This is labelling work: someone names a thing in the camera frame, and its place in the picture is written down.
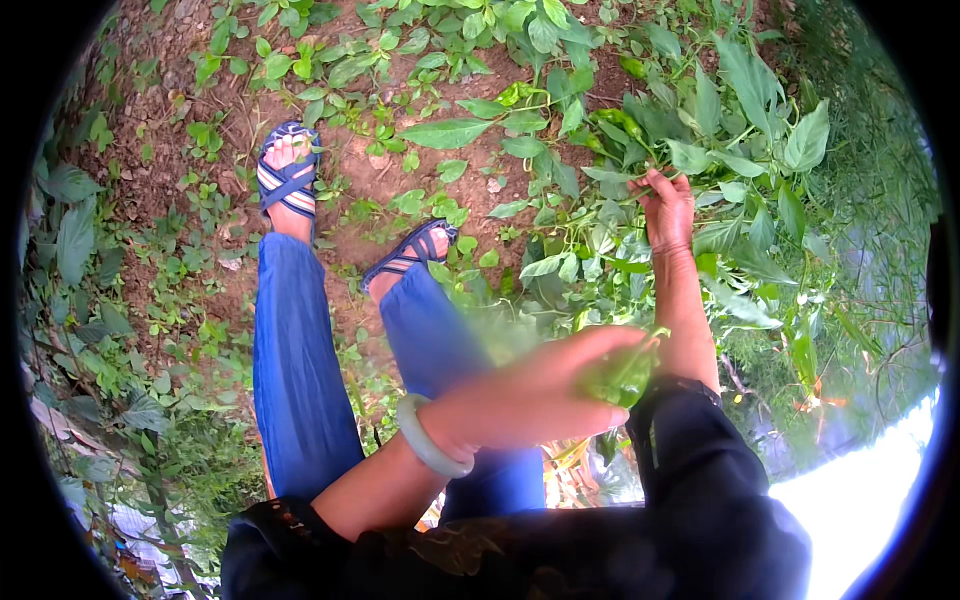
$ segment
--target leg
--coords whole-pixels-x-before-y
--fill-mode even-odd
[[[382,274],[377,278],[384,276],[399,277]],[[371,291],[376,300],[375,283]],[[435,398],[454,383],[491,367],[460,313],[424,265],[410,267],[385,292],[379,306],[396,364],[410,392]],[[476,455],[473,472],[446,486],[442,522],[544,506],[539,448],[484,448]]]
[[[259,275],[256,422],[276,494],[309,501],[364,458],[333,349],[324,268],[301,240],[268,233]]]

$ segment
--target soil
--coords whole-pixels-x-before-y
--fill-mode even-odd
[[[358,35],[366,29],[356,15],[353,2],[339,1],[343,12],[333,21],[322,26],[311,26],[307,31],[316,41],[336,42],[340,34]],[[597,18],[599,3],[585,5],[568,4],[573,13],[582,17],[587,24],[600,24]],[[625,22],[632,16],[630,9],[623,5],[620,20]],[[757,13],[770,14],[768,3],[760,0]],[[286,33],[278,31],[273,19],[265,28],[256,27],[260,9],[244,4],[236,13],[242,25],[250,28],[250,36],[244,40],[232,39],[228,52],[255,64],[256,55],[253,41],[264,36],[274,48],[286,48],[295,52],[294,41]],[[109,127],[114,132],[115,141],[101,154],[97,155],[89,144],[68,154],[67,160],[78,164],[103,185],[116,189],[114,218],[127,221],[133,228],[147,229],[154,226],[154,218],[167,214],[171,204],[177,211],[188,214],[190,202],[183,190],[178,187],[180,177],[193,170],[216,181],[222,191],[231,196],[230,226],[239,226],[243,232],[231,235],[229,228],[218,232],[218,250],[239,248],[246,243],[251,233],[266,233],[269,223],[263,219],[256,204],[250,204],[248,198],[255,189],[239,179],[233,170],[234,164],[252,168],[259,146],[265,133],[282,121],[300,118],[300,109],[288,104],[280,94],[269,90],[250,92],[247,90],[248,76],[236,76],[230,73],[226,65],[217,74],[218,82],[199,96],[193,94],[195,67],[188,58],[191,52],[203,52],[209,43],[209,28],[213,22],[210,7],[200,0],[179,0],[171,2],[161,15],[155,15],[142,1],[122,0],[119,8],[118,26],[108,35],[108,39],[120,47],[117,59],[119,68],[126,70],[133,60],[159,58],[157,74],[162,83],[137,92],[132,87],[129,76],[117,78],[121,83],[121,93],[125,98],[122,108],[113,112]],[[98,58],[98,52],[89,53],[87,66],[92,66]],[[605,49],[595,51],[598,62],[596,85],[588,94],[588,110],[612,107],[619,103],[625,91],[642,89],[640,82],[632,80],[617,64],[617,54]],[[471,77],[461,84],[437,84],[444,100],[450,108],[442,108],[434,113],[433,119],[469,116],[456,105],[457,100],[466,98],[492,99],[500,90],[517,80],[529,81],[532,73],[521,69],[506,53],[503,45],[489,50],[478,50],[477,56],[491,69],[492,74]],[[715,55],[702,57],[705,66],[715,68]],[[406,87],[406,75],[413,68],[415,58],[395,54],[391,67],[391,80],[381,86],[381,93],[399,94]],[[82,94],[83,106],[89,107],[103,99],[106,94],[97,84],[91,73]],[[294,84],[291,91],[298,93],[302,84]],[[369,78],[360,78],[350,91],[372,93]],[[185,100],[184,118],[173,125],[170,117],[176,108],[174,99],[182,96]],[[225,143],[220,151],[220,159],[213,163],[197,160],[190,156],[184,144],[189,139],[185,127],[192,121],[208,121],[215,113],[226,114],[220,134]],[[419,117],[406,116],[402,109],[396,111],[396,128],[404,128],[419,122]],[[393,155],[391,162],[384,168],[375,168],[365,154],[369,141],[353,134],[345,128],[330,128],[319,124],[321,140],[326,152],[322,177],[332,178],[335,172],[349,178],[350,186],[334,210],[321,209],[317,217],[317,231],[327,231],[328,241],[335,244],[332,249],[321,250],[318,257],[327,267],[326,291],[329,306],[334,316],[335,333],[345,339],[355,339],[356,329],[365,327],[370,338],[360,345],[361,353],[369,357],[381,368],[396,376],[392,356],[383,338],[383,326],[376,307],[369,299],[351,295],[348,281],[337,275],[338,269],[330,268],[353,265],[362,273],[370,264],[391,249],[392,243],[379,246],[365,241],[356,228],[341,226],[339,215],[354,199],[370,198],[379,204],[386,204],[395,194],[409,189],[424,188],[432,193],[438,186],[436,165],[441,160],[461,158],[468,161],[465,174],[446,187],[446,192],[455,198],[461,206],[469,208],[467,222],[461,228],[463,234],[475,236],[479,242],[477,252],[496,248],[500,255],[500,264],[487,270],[488,280],[499,281],[503,270],[512,267],[515,277],[523,245],[513,243],[505,245],[497,238],[497,232],[503,221],[491,221],[485,218],[490,210],[504,202],[526,198],[528,175],[523,171],[522,161],[512,156],[494,156],[501,148],[498,143],[501,131],[490,128],[475,142],[466,148],[452,151],[438,151],[429,148],[417,150],[420,154],[420,168],[413,173],[404,173],[401,169],[401,156]],[[137,129],[143,128],[143,135],[137,135]],[[144,164],[141,161],[141,144],[149,143],[154,149],[153,160]],[[567,147],[562,150],[564,161],[576,166],[592,163],[592,153],[580,147]],[[109,180],[110,164],[116,161],[114,172],[119,171],[120,179]],[[480,172],[481,167],[494,167],[494,177],[503,176],[507,183],[498,192],[488,191],[490,176]],[[528,215],[515,218],[514,225],[529,225]],[[192,215],[187,227],[181,233],[185,242],[189,232],[200,226],[196,215]],[[204,306],[206,313],[217,319],[230,322],[230,328],[238,333],[243,328],[252,327],[252,302],[256,295],[256,262],[244,257],[238,269],[232,270],[218,265],[214,271],[202,278],[216,278],[225,285],[225,291],[209,297]],[[131,324],[137,333],[137,344],[141,353],[148,359],[159,359],[161,340],[149,335],[144,317],[146,306],[154,298],[150,285],[156,276],[156,269],[142,263],[130,249],[127,253],[121,277],[125,282],[124,298],[131,307]]]

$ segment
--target sandal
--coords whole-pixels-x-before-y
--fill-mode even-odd
[[[370,282],[373,281],[374,277],[383,272],[403,275],[407,272],[407,269],[413,265],[416,265],[417,263],[423,263],[423,266],[426,266],[426,263],[430,260],[439,263],[445,263],[446,255],[437,255],[437,248],[433,245],[433,237],[429,233],[432,229],[439,227],[444,228],[446,232],[446,241],[448,246],[453,246],[453,243],[457,240],[457,228],[448,223],[446,219],[435,219],[433,221],[428,221],[427,223],[424,223],[411,231],[410,234],[403,238],[403,241],[396,245],[396,248],[394,248],[392,252],[377,261],[375,265],[370,267],[363,274],[363,279],[360,280],[360,291],[369,296]],[[423,244],[415,243],[419,240],[422,240]],[[416,258],[413,256],[403,255],[403,251],[410,246],[413,246],[414,252],[417,253]],[[402,268],[389,266],[394,260],[407,264]]]
[[[260,184],[260,210],[263,216],[267,216],[267,208],[280,202],[304,217],[313,219],[317,215],[317,201],[313,187],[307,186],[317,179],[317,170],[312,169],[297,178],[294,175],[316,164],[320,154],[311,151],[304,157],[303,162],[294,161],[275,170],[266,163],[264,157],[267,155],[267,149],[284,135],[305,135],[307,139],[303,143],[320,146],[320,136],[317,132],[304,127],[297,121],[281,123],[267,134],[267,139],[264,140],[263,148],[260,150],[260,157],[256,162],[256,180]]]

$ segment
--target jade bangle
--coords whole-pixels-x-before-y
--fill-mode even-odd
[[[453,460],[433,443],[417,419],[417,409],[429,401],[420,394],[402,397],[396,403],[396,425],[414,453],[437,474],[451,479],[466,477],[473,470],[473,456],[465,463]]]

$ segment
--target hand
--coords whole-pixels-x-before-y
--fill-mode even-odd
[[[630,182],[633,189],[641,185],[654,188],[654,197],[640,197],[647,215],[647,239],[654,254],[669,254],[690,250],[693,239],[693,194],[686,175],[670,181],[657,169]]]
[[[646,336],[634,327],[598,325],[548,342],[420,408],[420,423],[457,461],[481,446],[521,448],[603,433],[622,425],[630,413],[581,394],[577,377],[582,367]]]

